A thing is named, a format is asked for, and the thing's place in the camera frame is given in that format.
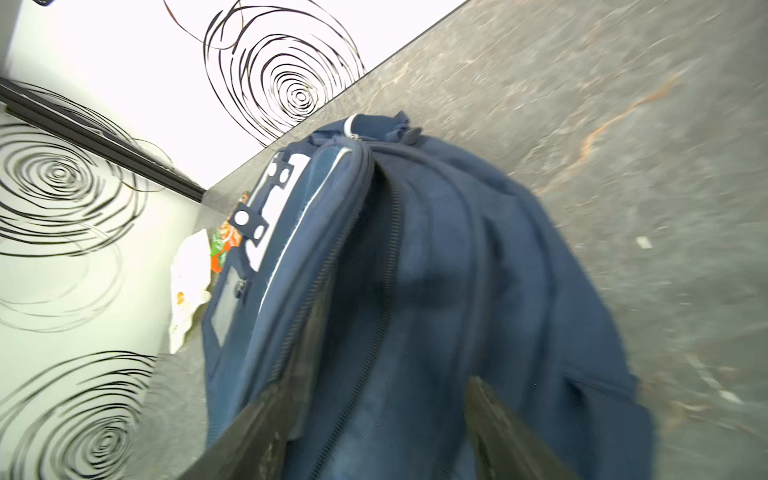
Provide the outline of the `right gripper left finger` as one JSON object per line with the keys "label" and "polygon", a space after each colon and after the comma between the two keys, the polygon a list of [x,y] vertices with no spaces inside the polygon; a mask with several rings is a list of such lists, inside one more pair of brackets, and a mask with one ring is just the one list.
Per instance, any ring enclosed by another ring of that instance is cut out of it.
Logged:
{"label": "right gripper left finger", "polygon": [[293,422],[291,388],[270,385],[180,478],[279,479]]}

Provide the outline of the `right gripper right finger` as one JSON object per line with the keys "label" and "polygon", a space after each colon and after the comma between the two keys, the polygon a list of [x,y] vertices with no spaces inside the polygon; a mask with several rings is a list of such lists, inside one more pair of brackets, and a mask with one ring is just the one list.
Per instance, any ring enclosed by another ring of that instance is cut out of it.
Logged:
{"label": "right gripper right finger", "polygon": [[464,417],[479,479],[576,479],[578,476],[497,396],[472,376]]}

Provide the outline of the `navy blue student backpack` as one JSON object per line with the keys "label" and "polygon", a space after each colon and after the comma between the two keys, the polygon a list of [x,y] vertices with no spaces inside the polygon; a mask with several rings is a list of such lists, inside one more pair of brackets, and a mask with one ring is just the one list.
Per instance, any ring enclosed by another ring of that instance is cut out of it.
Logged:
{"label": "navy blue student backpack", "polygon": [[576,479],[651,477],[609,311],[537,199],[483,159],[404,114],[354,115],[278,150],[230,222],[242,242],[202,322],[204,453],[285,383],[279,479],[479,479],[477,376]]}

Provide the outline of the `white cream food pouch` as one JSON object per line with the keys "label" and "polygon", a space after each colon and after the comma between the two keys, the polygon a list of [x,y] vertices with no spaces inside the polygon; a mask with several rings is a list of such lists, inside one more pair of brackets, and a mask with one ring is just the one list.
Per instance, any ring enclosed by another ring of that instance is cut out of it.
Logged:
{"label": "white cream food pouch", "polygon": [[171,268],[171,321],[169,353],[176,354],[191,329],[196,310],[211,299],[210,244],[205,229],[187,237],[179,246]]}

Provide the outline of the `orange green snack packet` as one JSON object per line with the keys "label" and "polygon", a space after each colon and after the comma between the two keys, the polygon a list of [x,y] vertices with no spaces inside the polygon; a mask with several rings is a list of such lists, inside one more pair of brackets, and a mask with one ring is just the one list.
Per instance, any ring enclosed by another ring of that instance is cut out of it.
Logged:
{"label": "orange green snack packet", "polygon": [[219,274],[226,262],[228,253],[242,242],[242,234],[231,224],[238,207],[226,217],[226,220],[213,232],[210,242],[210,269]]}

